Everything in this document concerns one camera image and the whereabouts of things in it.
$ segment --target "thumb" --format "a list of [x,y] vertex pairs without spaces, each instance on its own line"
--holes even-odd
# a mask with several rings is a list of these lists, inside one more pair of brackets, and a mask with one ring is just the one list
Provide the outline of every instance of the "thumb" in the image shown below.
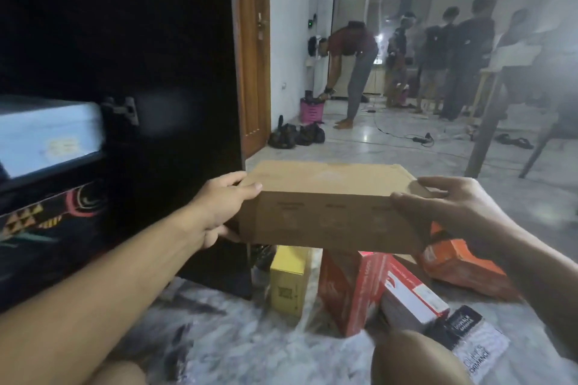
[[236,188],[241,198],[246,201],[247,199],[256,198],[256,196],[263,190],[263,184],[253,183],[246,186],[237,186]]
[[394,208],[401,212],[419,214],[429,219],[434,218],[436,203],[443,202],[442,199],[428,199],[417,195],[394,192],[391,194],[391,203]]

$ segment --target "marble floor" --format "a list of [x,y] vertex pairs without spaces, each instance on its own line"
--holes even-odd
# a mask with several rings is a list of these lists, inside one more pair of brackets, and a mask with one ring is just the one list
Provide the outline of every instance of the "marble floor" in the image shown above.
[[[372,99],[362,104],[353,130],[336,131],[332,124],[344,117],[345,110],[345,102],[326,104],[325,144],[293,150],[267,147],[247,161],[247,168],[260,160],[278,159],[397,163],[415,176],[463,174],[473,146],[469,140],[459,140],[463,121],[447,123],[430,115],[388,111],[380,99]],[[501,127],[534,142],[545,119],[534,109],[518,106]],[[435,139],[431,148],[394,137],[428,132]],[[493,143],[480,182],[524,228],[578,260],[578,177],[573,173],[578,141],[553,140],[528,177],[519,179],[517,174],[530,152]],[[301,320],[270,309],[266,274],[259,271],[254,274],[252,301],[176,280],[121,342],[116,354],[140,361],[152,384],[172,383],[166,381],[163,354],[175,331],[192,323],[184,336],[194,344],[188,351],[183,384],[368,384],[374,343],[365,331],[348,339],[339,336],[316,298],[319,261],[317,250]],[[558,355],[529,306],[444,285],[435,285],[434,290],[454,308],[470,305],[510,338],[508,351],[483,384],[578,383],[578,368]]]

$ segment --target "red box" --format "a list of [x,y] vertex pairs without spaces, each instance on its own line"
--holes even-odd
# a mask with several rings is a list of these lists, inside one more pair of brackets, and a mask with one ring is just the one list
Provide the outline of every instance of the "red box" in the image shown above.
[[361,331],[369,309],[379,307],[384,253],[323,250],[317,294],[345,337]]
[[392,256],[387,256],[385,291],[380,308],[391,328],[423,332],[437,319],[447,317],[445,301]]

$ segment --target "hand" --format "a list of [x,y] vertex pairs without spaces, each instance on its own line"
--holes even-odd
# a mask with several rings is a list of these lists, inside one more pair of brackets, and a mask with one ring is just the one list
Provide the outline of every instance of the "hand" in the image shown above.
[[236,233],[224,223],[239,212],[243,201],[255,198],[263,188],[260,183],[236,186],[246,176],[244,171],[231,172],[207,181],[191,203],[181,209],[180,219],[185,226],[187,221],[192,221],[195,227],[200,226],[202,248],[213,246],[219,236],[239,241]]
[[470,250],[485,258],[494,245],[499,246],[503,233],[521,229],[486,193],[477,180],[461,177],[421,177],[417,182],[432,187],[434,198],[392,194],[392,202],[404,215],[427,246],[432,242],[424,227],[438,222],[453,238],[462,238]]

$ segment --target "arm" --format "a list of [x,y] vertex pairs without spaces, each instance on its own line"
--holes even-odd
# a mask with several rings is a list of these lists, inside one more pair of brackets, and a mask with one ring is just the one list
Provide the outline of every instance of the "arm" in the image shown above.
[[341,76],[341,55],[331,55],[329,66],[329,77],[327,79],[327,89],[333,89]]
[[85,382],[197,250],[260,185],[235,172],[70,278],[0,316],[0,377],[11,385]]
[[466,240],[480,258],[506,272],[538,316],[578,356],[578,264],[518,226],[469,178],[422,177],[436,198],[393,195],[394,205],[429,242],[432,220]]

